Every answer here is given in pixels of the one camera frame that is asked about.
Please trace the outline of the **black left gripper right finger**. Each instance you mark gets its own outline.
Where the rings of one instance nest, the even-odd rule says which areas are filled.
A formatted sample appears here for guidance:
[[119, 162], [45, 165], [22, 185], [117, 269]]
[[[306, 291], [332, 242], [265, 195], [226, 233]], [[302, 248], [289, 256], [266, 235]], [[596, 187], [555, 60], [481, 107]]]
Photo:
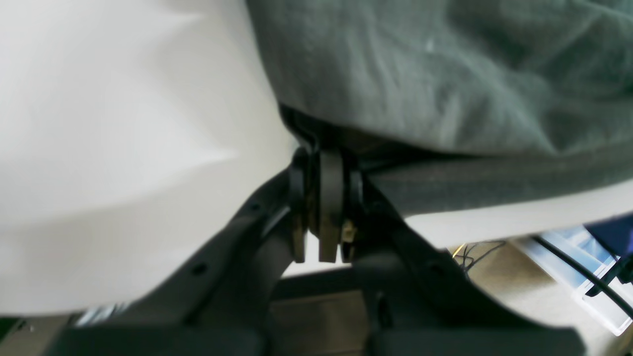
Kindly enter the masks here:
[[319, 260], [350, 262], [370, 321], [371, 356], [584, 356], [579, 334], [488, 297], [414, 232], [337, 150], [319, 154]]

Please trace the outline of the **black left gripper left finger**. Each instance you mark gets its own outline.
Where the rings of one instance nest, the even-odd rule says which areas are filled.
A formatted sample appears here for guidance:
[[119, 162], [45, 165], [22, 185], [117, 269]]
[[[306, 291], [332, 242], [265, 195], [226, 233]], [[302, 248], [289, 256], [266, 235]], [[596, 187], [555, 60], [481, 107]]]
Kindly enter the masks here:
[[258, 188], [219, 234], [122, 313], [62, 331], [47, 356], [269, 356], [271, 295], [305, 261], [310, 157]]

